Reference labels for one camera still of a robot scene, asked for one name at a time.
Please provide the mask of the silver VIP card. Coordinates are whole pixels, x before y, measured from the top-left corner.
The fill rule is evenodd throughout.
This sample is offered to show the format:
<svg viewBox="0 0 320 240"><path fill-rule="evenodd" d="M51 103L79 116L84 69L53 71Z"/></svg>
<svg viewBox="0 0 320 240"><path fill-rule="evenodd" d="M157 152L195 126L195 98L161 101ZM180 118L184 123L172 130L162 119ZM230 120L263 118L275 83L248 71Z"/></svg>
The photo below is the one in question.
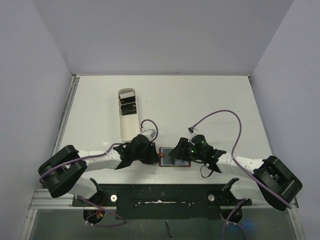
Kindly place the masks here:
<svg viewBox="0 0 320 240"><path fill-rule="evenodd" d="M181 159L174 159L174 165L178 167L188 167L190 163Z"/></svg>

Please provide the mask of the brown leather card holder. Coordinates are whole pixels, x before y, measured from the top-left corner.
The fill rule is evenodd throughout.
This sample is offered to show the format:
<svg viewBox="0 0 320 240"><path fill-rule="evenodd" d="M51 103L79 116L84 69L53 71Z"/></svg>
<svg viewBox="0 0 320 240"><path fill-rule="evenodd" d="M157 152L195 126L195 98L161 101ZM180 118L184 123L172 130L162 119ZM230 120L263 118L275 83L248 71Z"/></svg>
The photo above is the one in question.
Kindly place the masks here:
<svg viewBox="0 0 320 240"><path fill-rule="evenodd" d="M158 152L159 157L159 167L179 167L179 168L189 168L191 163L186 160L181 160L169 156L169 153L173 150L173 147L160 147Z"/></svg>

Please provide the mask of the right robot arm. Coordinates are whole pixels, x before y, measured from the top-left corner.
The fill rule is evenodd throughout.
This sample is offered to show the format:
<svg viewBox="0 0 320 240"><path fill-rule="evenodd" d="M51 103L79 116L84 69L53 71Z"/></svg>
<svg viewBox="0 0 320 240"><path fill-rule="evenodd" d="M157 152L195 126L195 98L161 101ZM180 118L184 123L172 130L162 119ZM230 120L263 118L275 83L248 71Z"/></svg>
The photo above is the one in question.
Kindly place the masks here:
<svg viewBox="0 0 320 240"><path fill-rule="evenodd" d="M252 180L253 185L241 186L235 182L222 192L223 200L230 205L242 199L265 200L273 208L284 211L303 188L302 182L278 157L234 157L230 152L209 145L202 134L196 134L191 139L180 138L169 156L177 160L201 162L212 172Z"/></svg>

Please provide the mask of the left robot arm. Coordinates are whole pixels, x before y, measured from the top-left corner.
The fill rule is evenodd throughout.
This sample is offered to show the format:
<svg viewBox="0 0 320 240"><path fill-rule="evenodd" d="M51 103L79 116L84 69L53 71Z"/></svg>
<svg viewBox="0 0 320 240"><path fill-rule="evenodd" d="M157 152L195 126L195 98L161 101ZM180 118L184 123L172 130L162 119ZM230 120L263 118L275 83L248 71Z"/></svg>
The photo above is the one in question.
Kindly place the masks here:
<svg viewBox="0 0 320 240"><path fill-rule="evenodd" d="M38 168L39 182L53 198L72 194L95 206L102 199L101 188L93 178L83 177L83 173L120 170L134 161L146 165L160 161L150 135L138 134L130 142L112 144L106 151L80 151L66 145Z"/></svg>

